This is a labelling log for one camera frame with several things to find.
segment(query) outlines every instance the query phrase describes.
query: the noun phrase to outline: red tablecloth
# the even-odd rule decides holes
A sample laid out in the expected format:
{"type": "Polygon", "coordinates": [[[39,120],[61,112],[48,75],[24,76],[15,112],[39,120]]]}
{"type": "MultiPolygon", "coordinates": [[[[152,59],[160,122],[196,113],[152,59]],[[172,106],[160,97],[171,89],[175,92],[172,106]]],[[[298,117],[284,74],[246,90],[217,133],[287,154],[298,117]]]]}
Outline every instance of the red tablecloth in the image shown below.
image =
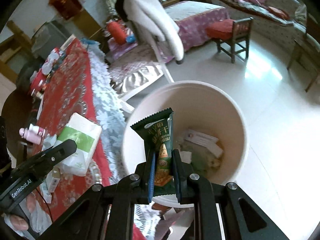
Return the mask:
{"type": "MultiPolygon", "coordinates": [[[[92,122],[97,122],[92,102],[92,82],[90,61],[80,41],[75,39],[66,49],[67,57],[54,73],[44,93],[43,109],[37,125],[45,128],[51,135],[59,135],[73,113],[79,113],[92,122]]],[[[41,145],[35,145],[33,154],[41,151],[41,145]]],[[[104,155],[101,140],[93,155],[93,160],[100,169],[102,184],[109,185],[111,172],[104,155]]],[[[49,204],[53,220],[56,220],[71,204],[92,184],[96,183],[88,171],[85,177],[75,175],[62,176],[52,193],[49,204]]],[[[47,211],[43,200],[36,194],[41,207],[47,211]]],[[[144,239],[134,227],[134,239],[144,239]]]]}

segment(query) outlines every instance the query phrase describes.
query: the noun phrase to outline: chair backrest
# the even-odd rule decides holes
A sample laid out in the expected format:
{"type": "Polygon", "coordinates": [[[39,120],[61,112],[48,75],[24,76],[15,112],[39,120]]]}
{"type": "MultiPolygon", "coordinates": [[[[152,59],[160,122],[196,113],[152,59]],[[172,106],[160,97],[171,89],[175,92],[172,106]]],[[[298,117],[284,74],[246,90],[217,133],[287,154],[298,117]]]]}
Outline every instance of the chair backrest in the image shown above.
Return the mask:
{"type": "Polygon", "coordinates": [[[234,21],[232,26],[232,40],[237,41],[241,38],[249,38],[252,24],[252,17],[234,21]]]}
{"type": "Polygon", "coordinates": [[[314,18],[307,13],[307,28],[306,34],[309,34],[313,37],[318,43],[320,43],[320,26],[314,20],[314,18]]]}

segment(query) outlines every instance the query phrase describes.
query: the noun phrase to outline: metal bolt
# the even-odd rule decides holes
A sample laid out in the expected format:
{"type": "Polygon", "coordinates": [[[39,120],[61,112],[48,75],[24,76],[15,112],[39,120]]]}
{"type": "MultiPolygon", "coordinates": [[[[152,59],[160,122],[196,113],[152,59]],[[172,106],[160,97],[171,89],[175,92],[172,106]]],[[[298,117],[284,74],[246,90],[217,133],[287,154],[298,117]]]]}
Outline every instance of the metal bolt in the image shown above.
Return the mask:
{"type": "Polygon", "coordinates": [[[94,185],[92,186],[92,190],[93,190],[93,191],[100,191],[101,189],[102,189],[101,184],[94,184],[94,185]]]}
{"type": "Polygon", "coordinates": [[[190,174],[190,179],[192,179],[192,180],[198,180],[199,178],[200,178],[200,176],[198,175],[198,174],[196,174],[196,173],[192,173],[192,174],[190,174]]]}
{"type": "Polygon", "coordinates": [[[238,185],[234,182],[229,182],[228,183],[228,188],[229,189],[236,189],[238,187],[238,185]]]}
{"type": "Polygon", "coordinates": [[[140,178],[140,177],[139,177],[138,174],[131,174],[131,175],[130,175],[130,179],[133,180],[133,181],[138,180],[139,178],[140,178]]]}

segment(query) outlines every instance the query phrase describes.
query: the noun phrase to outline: biscuit packet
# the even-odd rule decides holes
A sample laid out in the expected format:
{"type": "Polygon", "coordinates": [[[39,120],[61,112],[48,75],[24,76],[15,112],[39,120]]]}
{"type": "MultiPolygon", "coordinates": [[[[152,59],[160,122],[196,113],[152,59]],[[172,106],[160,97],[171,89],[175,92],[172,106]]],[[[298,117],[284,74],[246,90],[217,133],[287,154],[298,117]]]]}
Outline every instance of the biscuit packet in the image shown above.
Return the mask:
{"type": "Polygon", "coordinates": [[[131,128],[144,140],[145,149],[157,155],[153,196],[175,194],[172,176],[173,111],[167,108],[133,124],[131,128]]]}

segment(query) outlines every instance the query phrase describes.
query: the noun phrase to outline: chair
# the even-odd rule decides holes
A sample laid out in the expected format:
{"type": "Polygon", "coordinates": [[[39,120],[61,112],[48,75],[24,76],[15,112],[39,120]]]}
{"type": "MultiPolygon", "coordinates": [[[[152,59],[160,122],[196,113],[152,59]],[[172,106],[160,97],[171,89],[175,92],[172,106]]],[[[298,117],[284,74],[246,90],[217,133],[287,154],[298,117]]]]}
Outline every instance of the chair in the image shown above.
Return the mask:
{"type": "Polygon", "coordinates": [[[294,42],[295,46],[287,66],[287,70],[290,69],[295,60],[302,65],[300,61],[301,56],[303,53],[307,54],[308,59],[312,62],[312,68],[316,71],[316,75],[312,78],[305,89],[305,91],[308,92],[310,87],[320,76],[320,26],[309,14],[307,14],[307,28],[305,35],[301,41],[294,40],[294,42]]]}
{"type": "Polygon", "coordinates": [[[235,56],[245,51],[245,60],[249,57],[250,34],[253,24],[253,18],[241,20],[223,20],[210,24],[207,28],[207,35],[218,46],[218,52],[225,52],[231,57],[231,62],[235,62],[235,56]],[[239,44],[245,41],[246,46],[239,44]],[[231,47],[231,52],[221,47],[222,43],[226,43],[231,47]],[[236,44],[242,49],[236,51],[236,44]]]}

